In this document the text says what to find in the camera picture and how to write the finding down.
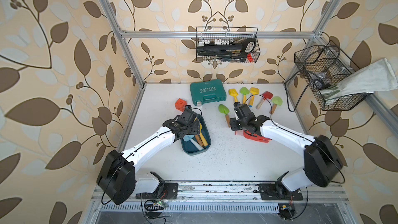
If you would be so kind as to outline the teal storage box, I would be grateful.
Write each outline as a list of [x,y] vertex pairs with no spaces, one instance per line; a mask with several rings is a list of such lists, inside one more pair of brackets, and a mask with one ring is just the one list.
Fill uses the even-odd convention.
[[201,143],[197,140],[197,137],[195,135],[190,135],[189,137],[191,139],[189,140],[188,139],[185,140],[184,138],[180,139],[182,150],[190,156],[206,152],[207,150],[209,150],[211,146],[211,138],[206,123],[204,121],[204,118],[200,116],[199,121],[201,124],[201,133],[198,134],[198,137],[201,139],[203,145],[201,145]]

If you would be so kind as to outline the green round shovel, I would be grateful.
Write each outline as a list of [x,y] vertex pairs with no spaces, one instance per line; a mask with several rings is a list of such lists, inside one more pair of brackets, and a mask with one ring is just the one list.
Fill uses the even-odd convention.
[[230,128],[231,127],[231,125],[230,125],[230,117],[229,117],[230,110],[223,104],[219,104],[218,110],[219,110],[220,113],[224,114],[224,116],[226,118],[227,125]]

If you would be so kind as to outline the green shovel orange handle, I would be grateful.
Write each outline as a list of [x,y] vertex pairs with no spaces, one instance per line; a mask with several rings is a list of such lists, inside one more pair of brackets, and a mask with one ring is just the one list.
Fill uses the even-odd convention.
[[243,95],[242,103],[244,104],[247,101],[247,95],[250,94],[250,91],[246,87],[242,87],[239,91]]

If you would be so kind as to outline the yellow shovel blue handle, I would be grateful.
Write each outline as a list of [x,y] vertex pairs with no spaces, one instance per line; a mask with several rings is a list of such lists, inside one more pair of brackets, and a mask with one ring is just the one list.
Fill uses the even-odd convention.
[[229,89],[229,95],[234,98],[234,102],[238,102],[238,92],[236,89]]

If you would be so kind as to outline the yellow shovel wooden handle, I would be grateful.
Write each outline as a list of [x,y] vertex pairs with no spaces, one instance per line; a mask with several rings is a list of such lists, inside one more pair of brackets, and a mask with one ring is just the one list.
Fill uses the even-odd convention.
[[249,97],[249,98],[250,98],[250,101],[249,101],[248,106],[249,106],[249,107],[252,107],[253,104],[254,104],[255,96],[259,94],[259,89],[256,88],[256,87],[251,87],[251,88],[249,89],[249,92],[251,93],[251,96]]

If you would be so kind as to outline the red shovel wooden handle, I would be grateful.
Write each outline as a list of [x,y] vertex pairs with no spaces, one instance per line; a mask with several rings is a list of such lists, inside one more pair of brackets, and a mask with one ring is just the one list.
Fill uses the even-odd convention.
[[263,103],[266,100],[271,100],[272,99],[273,94],[271,92],[269,92],[269,91],[265,91],[264,93],[261,94],[261,96],[262,96],[262,99],[260,100],[260,102],[256,106],[256,109],[258,109],[258,110],[261,108],[261,106],[263,105]]

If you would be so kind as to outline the green trowel wooden handle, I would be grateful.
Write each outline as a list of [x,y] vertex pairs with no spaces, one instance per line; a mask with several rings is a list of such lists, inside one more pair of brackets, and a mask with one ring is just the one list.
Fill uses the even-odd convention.
[[278,106],[282,106],[283,104],[283,100],[281,97],[279,96],[274,96],[271,99],[271,103],[272,103],[272,107],[271,107],[271,111],[270,114],[273,115],[275,110],[277,109]]

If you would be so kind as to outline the yellow square shovel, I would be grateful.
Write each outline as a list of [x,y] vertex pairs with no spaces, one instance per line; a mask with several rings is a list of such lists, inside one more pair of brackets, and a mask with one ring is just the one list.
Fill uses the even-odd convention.
[[201,123],[200,123],[199,135],[195,135],[195,138],[196,138],[196,140],[197,140],[197,142],[198,142],[198,144],[200,146],[202,146],[203,148],[207,148],[208,147],[208,143],[207,143],[207,141],[206,141],[206,139],[205,139],[205,137],[204,137],[204,135],[202,133],[202,124]]

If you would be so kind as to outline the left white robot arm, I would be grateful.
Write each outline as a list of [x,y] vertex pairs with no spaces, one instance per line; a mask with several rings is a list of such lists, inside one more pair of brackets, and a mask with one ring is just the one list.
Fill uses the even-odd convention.
[[200,133],[202,115],[188,105],[181,115],[162,124],[153,135],[122,152],[112,150],[105,158],[97,185],[116,205],[124,203],[131,195],[150,194],[155,199],[164,195],[164,179],[155,172],[139,173],[140,168],[162,149],[186,135]]

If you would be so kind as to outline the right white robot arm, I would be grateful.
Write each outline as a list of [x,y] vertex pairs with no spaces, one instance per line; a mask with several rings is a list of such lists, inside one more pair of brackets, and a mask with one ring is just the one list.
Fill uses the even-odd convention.
[[272,119],[255,114],[247,104],[234,103],[235,117],[230,119],[231,130],[244,131],[276,141],[301,156],[304,165],[287,172],[275,182],[274,194],[283,198],[302,187],[326,187],[339,173],[343,163],[329,138],[304,135],[272,122]]

